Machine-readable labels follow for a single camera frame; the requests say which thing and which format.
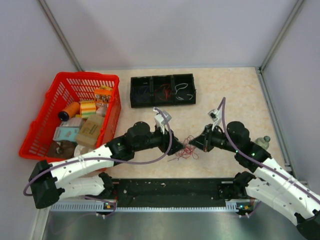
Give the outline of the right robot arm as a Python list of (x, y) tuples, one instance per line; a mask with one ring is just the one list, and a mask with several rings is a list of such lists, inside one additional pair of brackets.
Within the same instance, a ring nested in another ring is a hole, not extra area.
[(233, 179), (233, 192), (268, 205), (286, 217), (307, 240), (320, 238), (320, 196), (289, 174), (269, 152), (250, 139), (244, 124), (232, 121), (226, 130), (215, 124), (205, 126), (190, 145), (210, 152), (213, 148), (233, 152), (247, 170)]

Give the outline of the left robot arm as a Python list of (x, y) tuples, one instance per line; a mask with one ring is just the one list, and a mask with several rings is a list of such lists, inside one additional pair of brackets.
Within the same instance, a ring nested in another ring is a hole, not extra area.
[(86, 175), (111, 168), (118, 164), (132, 164), (136, 152), (159, 148), (164, 156), (174, 155), (184, 149), (170, 127), (150, 126), (136, 122), (124, 135), (112, 139), (100, 147), (63, 161), (36, 163), (28, 180), (27, 188), (37, 209), (52, 206), (59, 200), (84, 195), (109, 198), (114, 191), (113, 182), (106, 173), (95, 177)]

